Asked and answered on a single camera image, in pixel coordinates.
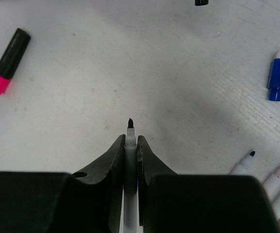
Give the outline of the red cap thin pen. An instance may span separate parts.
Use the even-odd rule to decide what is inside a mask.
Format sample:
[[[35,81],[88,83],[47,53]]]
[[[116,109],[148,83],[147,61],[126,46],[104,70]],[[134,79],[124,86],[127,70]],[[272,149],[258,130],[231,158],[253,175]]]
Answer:
[[[270,201],[272,201],[280,187],[280,166],[263,183],[263,187]]]

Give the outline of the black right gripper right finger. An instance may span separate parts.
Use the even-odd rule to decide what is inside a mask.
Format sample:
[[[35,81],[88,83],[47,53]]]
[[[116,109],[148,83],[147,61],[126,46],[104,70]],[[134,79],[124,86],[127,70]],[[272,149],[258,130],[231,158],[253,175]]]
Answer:
[[[145,233],[278,233],[261,183],[252,176],[181,175],[144,136],[137,146],[139,221]]]

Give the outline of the black thin pen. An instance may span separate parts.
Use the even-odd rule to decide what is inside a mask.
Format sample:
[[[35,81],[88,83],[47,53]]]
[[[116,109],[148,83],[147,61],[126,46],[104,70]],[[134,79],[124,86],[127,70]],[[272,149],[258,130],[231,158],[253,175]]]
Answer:
[[[124,146],[123,232],[137,231],[137,140],[132,119],[128,120]]]

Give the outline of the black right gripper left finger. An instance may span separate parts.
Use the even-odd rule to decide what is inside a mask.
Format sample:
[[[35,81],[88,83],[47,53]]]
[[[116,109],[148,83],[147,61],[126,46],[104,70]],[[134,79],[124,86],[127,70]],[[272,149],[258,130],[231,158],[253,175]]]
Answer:
[[[124,145],[73,174],[0,171],[0,233],[117,233]]]

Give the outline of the blue cap thin pen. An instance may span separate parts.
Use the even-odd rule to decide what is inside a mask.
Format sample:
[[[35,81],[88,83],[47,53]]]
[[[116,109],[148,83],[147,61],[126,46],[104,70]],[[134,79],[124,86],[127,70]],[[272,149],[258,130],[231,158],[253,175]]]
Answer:
[[[230,175],[245,175],[248,168],[253,162],[255,151],[253,150],[249,154],[247,154],[229,173]]]

